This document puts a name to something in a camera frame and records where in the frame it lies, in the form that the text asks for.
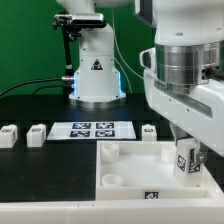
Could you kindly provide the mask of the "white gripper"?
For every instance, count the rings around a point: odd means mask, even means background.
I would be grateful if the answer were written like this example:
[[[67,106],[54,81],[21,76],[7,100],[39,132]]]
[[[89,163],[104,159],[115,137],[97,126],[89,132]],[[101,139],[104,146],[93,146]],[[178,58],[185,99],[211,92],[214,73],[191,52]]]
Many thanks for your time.
[[[144,89],[149,107],[170,121],[175,145],[187,133],[197,139],[190,150],[191,162],[204,164],[208,147],[224,157],[223,81],[209,80],[207,84],[192,86],[188,94],[175,94],[151,70],[145,69]]]

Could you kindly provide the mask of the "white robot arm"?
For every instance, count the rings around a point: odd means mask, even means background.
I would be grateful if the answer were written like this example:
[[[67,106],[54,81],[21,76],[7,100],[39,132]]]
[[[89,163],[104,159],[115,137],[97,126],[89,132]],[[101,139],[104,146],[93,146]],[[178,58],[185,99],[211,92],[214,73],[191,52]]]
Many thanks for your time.
[[[98,8],[132,3],[156,29],[140,53],[150,108],[196,140],[193,159],[211,149],[224,156],[224,0],[56,0],[56,23],[81,36],[72,100],[110,103],[124,96],[114,66],[114,29]]]

